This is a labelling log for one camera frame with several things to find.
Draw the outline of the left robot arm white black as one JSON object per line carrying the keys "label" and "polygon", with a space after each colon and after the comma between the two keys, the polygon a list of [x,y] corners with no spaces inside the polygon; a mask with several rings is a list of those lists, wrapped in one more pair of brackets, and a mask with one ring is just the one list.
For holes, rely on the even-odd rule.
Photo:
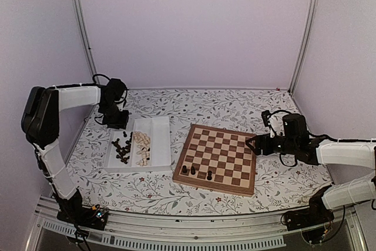
{"label": "left robot arm white black", "polygon": [[52,185],[56,200],[75,224],[83,223],[88,216],[82,207],[82,196],[69,176],[61,154],[60,113],[81,106],[98,106],[104,125],[125,129],[129,111],[119,109],[119,104],[126,100],[126,92],[124,82],[110,78],[105,85],[34,86],[29,93],[21,119],[22,131],[34,147],[38,166]]}

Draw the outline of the white plastic compartment tray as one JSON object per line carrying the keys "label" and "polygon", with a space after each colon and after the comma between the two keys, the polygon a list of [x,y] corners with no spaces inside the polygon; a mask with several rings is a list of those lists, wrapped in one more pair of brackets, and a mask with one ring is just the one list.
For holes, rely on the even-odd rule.
{"label": "white plastic compartment tray", "polygon": [[103,168],[109,173],[168,171],[172,166],[168,116],[139,118],[110,131]]}

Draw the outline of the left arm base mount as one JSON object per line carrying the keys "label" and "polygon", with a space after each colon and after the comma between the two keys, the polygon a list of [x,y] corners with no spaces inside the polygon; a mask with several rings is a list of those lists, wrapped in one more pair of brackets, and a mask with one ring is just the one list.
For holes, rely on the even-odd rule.
{"label": "left arm base mount", "polygon": [[108,220],[108,208],[100,205],[86,207],[82,204],[82,195],[76,190],[69,199],[62,199],[57,193],[53,194],[59,205],[57,219],[79,227],[104,230]]}

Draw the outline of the wooden chess board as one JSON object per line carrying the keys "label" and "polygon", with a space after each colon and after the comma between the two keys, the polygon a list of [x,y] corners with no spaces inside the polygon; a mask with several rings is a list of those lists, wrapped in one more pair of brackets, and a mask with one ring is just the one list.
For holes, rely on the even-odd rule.
{"label": "wooden chess board", "polygon": [[[255,134],[192,125],[172,180],[194,188],[253,196],[256,155],[245,144],[245,140],[253,136]],[[183,165],[187,167],[186,174],[182,173]],[[196,169],[195,175],[190,173],[192,166]],[[207,180],[209,170],[212,180]]]}

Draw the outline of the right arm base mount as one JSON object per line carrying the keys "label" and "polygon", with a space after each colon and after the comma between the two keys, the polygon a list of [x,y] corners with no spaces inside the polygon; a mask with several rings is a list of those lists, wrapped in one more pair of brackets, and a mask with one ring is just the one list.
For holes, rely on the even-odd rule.
{"label": "right arm base mount", "polygon": [[287,227],[288,231],[312,227],[329,223],[329,227],[319,227],[318,229],[303,232],[303,239],[312,245],[324,243],[325,239],[332,228],[334,214],[331,209],[324,206],[322,197],[324,193],[331,187],[325,186],[319,189],[308,201],[308,208],[300,210],[290,210],[285,212],[280,222]]}

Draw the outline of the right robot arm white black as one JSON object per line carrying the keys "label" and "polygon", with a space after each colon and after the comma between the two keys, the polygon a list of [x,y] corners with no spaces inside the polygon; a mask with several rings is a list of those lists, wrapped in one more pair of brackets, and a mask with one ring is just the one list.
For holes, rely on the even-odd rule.
{"label": "right robot arm white black", "polygon": [[292,155],[307,165],[347,165],[371,169],[371,173],[341,185],[318,190],[304,212],[308,225],[316,225],[327,211],[340,206],[375,201],[375,139],[335,139],[309,132],[306,119],[298,113],[264,111],[261,114],[269,133],[245,141],[255,155]]}

